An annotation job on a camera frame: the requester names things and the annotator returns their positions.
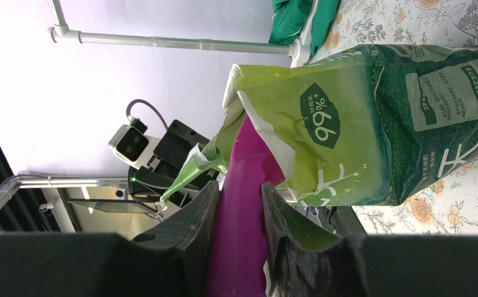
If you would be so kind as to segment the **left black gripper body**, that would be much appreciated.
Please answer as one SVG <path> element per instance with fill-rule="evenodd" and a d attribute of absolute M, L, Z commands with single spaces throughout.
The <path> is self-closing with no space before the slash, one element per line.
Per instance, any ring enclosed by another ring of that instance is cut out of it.
<path fill-rule="evenodd" d="M 198 144 L 202 149 L 209 139 L 179 120 L 174 120 L 161 139 L 150 138 L 151 149 L 141 165 L 128 171 L 129 195 L 138 202 L 154 203 L 173 185 L 189 151 Z"/>

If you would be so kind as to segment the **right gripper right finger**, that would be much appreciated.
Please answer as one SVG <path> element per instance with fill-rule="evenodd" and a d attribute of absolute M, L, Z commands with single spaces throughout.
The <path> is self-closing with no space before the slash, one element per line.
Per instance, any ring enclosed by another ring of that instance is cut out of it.
<path fill-rule="evenodd" d="M 478 296 L 478 236 L 337 235 L 261 192 L 271 296 Z"/>

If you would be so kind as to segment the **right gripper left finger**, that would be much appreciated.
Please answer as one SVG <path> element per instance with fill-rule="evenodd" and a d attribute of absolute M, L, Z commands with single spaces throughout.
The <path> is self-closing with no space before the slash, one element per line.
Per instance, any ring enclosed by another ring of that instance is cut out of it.
<path fill-rule="evenodd" d="M 113 233 L 0 235 L 0 296 L 202 296 L 219 201 L 210 181 L 128 240 Z"/>

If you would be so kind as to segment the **magenta plastic scoop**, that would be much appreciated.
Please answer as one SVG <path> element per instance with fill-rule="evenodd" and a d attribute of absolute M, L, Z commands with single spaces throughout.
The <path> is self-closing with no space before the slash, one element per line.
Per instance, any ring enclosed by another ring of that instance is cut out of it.
<path fill-rule="evenodd" d="M 220 193 L 207 263 L 205 296 L 265 296 L 268 244 L 263 233 L 262 184 L 284 175 L 246 117 L 235 139 Z"/>

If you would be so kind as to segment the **green cat litter bag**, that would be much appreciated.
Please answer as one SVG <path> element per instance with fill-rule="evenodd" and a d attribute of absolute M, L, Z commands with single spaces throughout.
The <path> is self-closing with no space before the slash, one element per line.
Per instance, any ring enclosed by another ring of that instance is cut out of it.
<path fill-rule="evenodd" d="M 246 117 L 276 159 L 287 202 L 304 206 L 399 205 L 401 141 L 378 91 L 383 60 L 369 44 L 313 64 L 285 68 L 233 65 L 223 99 L 225 119 L 204 148 L 193 148 L 172 194 L 208 169 L 227 174 Z"/>

